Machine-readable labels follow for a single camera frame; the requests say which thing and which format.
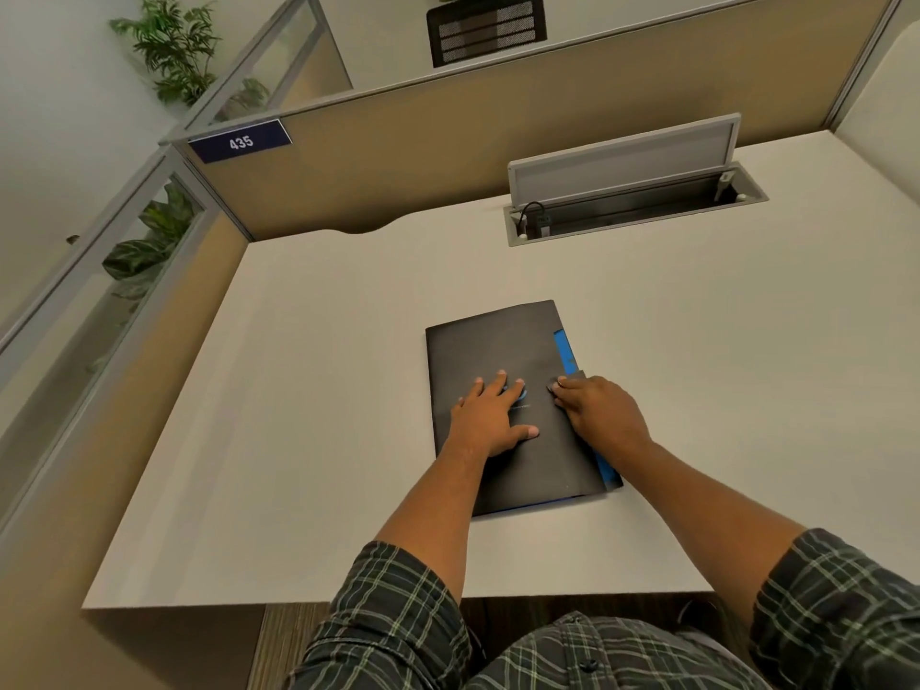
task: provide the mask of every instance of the blue folder edge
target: blue folder edge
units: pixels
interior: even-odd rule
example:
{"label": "blue folder edge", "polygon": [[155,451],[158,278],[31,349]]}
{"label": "blue folder edge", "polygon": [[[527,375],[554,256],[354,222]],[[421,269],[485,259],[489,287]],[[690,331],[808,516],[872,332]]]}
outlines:
{"label": "blue folder edge", "polygon": [[[567,373],[577,372],[578,363],[575,362],[575,354],[572,353],[572,347],[569,345],[569,337],[566,336],[565,329],[559,329],[553,333],[556,340],[556,348],[559,349],[559,357],[562,359],[562,369]],[[604,485],[608,489],[619,488],[623,486],[623,480],[619,473],[607,463],[606,460],[597,451],[594,451],[594,457],[597,459],[597,466],[601,470],[601,477],[604,479]]]}

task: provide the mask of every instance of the hand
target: hand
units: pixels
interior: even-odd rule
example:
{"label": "hand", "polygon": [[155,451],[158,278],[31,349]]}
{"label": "hand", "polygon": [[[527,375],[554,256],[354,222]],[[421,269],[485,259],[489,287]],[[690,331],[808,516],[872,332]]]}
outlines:
{"label": "hand", "polygon": [[553,382],[556,404],[566,410],[572,427],[615,467],[618,459],[636,456],[653,444],[636,400],[603,377]]}
{"label": "hand", "polygon": [[521,440],[540,435],[535,426],[511,425],[508,412],[521,396],[523,380],[502,392],[506,382],[508,373],[504,370],[499,370],[488,386],[484,386],[481,377],[476,379],[473,389],[451,409],[451,431],[444,442],[445,450],[452,446],[483,458],[494,457]]}

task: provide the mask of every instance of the shirt sleeve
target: shirt sleeve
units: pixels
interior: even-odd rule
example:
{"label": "shirt sleeve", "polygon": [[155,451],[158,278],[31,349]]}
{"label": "shirt sleeve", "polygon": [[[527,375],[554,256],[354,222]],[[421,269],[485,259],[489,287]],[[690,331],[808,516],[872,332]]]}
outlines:
{"label": "shirt sleeve", "polygon": [[779,688],[920,687],[920,589],[810,530],[757,596],[751,655]]}
{"label": "shirt sleeve", "polygon": [[460,608],[430,568],[374,542],[355,559],[291,690],[456,690],[471,648]]}

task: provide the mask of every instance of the mesh backrest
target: mesh backrest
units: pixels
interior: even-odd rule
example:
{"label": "mesh backrest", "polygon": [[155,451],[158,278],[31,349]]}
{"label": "mesh backrest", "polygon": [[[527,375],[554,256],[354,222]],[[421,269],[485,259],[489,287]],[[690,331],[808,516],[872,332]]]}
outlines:
{"label": "mesh backrest", "polygon": [[463,0],[428,12],[435,67],[546,40],[543,0]]}

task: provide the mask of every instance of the desk surface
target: desk surface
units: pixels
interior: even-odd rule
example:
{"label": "desk surface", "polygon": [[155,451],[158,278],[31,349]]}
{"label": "desk surface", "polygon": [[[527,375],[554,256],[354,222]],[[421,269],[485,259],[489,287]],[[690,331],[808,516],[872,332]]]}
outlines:
{"label": "desk surface", "polygon": [[[86,607],[331,599],[433,459],[424,329],[554,299],[687,462],[920,579],[920,207],[829,133],[769,202],[510,248],[507,196],[248,247]],[[634,489],[473,523],[466,595],[703,590]]]}

